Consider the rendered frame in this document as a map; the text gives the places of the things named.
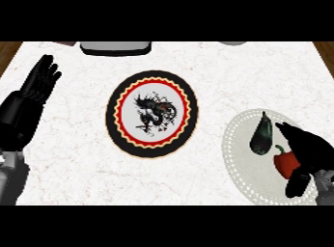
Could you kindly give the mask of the red bell pepper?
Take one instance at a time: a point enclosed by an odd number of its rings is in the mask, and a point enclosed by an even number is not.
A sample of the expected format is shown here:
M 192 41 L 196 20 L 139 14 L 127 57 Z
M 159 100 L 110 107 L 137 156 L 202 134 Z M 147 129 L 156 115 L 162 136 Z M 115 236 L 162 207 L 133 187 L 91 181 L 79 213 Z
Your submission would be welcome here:
M 293 170 L 299 167 L 299 162 L 292 151 L 285 151 L 280 145 L 276 145 L 274 148 L 279 154 L 273 156 L 273 166 L 282 177 L 289 179 Z

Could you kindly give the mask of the white round lace placemat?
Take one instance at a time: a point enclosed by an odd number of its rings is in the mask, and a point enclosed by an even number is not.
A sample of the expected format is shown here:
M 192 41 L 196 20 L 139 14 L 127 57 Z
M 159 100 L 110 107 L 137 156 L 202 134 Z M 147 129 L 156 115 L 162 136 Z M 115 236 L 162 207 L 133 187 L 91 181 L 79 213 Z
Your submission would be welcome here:
M 288 199 L 285 197 L 286 179 L 274 169 L 273 157 L 279 155 L 280 145 L 286 152 L 291 149 L 276 127 L 271 128 L 271 148 L 262 155 L 249 149 L 249 141 L 261 120 L 267 114 L 271 123 L 296 123 L 280 113 L 268 109 L 249 109 L 234 115 L 226 126 L 223 135 L 223 159 L 233 185 L 254 205 L 265 206 L 313 206 L 316 188 L 308 183 L 304 195 Z

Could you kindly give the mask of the dark green eggplant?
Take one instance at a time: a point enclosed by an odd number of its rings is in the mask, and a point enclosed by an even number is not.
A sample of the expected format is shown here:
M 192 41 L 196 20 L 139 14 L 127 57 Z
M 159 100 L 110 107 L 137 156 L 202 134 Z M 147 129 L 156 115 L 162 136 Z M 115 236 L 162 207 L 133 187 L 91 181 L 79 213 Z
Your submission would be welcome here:
M 262 113 L 249 140 L 249 149 L 258 155 L 264 155 L 271 149 L 271 120 L 267 116 L 267 113 Z

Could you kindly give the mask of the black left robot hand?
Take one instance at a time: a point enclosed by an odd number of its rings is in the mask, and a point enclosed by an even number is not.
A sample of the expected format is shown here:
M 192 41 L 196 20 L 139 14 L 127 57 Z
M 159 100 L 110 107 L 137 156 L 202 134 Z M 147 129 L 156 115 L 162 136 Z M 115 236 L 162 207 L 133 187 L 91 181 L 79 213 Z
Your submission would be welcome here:
M 0 104 L 0 151 L 20 151 L 29 143 L 60 76 L 53 56 L 43 55 L 20 89 L 10 92 Z

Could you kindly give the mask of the black red dragon plate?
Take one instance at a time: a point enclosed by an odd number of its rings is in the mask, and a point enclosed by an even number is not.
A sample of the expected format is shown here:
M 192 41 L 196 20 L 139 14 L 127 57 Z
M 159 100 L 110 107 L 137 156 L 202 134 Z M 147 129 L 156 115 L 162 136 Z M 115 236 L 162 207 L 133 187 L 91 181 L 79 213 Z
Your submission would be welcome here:
M 113 145 L 140 158 L 172 153 L 186 143 L 198 118 L 196 98 L 174 73 L 147 70 L 124 79 L 105 110 Z

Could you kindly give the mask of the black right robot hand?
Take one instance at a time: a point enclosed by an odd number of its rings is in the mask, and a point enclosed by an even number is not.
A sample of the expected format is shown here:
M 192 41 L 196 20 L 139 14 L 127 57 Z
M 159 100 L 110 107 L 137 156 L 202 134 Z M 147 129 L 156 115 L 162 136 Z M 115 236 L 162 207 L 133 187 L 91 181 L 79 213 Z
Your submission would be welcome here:
M 296 126 L 288 123 L 276 123 L 274 126 L 286 139 L 289 149 L 299 163 L 288 179 L 285 196 L 288 198 L 301 197 L 311 175 L 320 170 L 334 172 L 334 147 L 317 135 Z

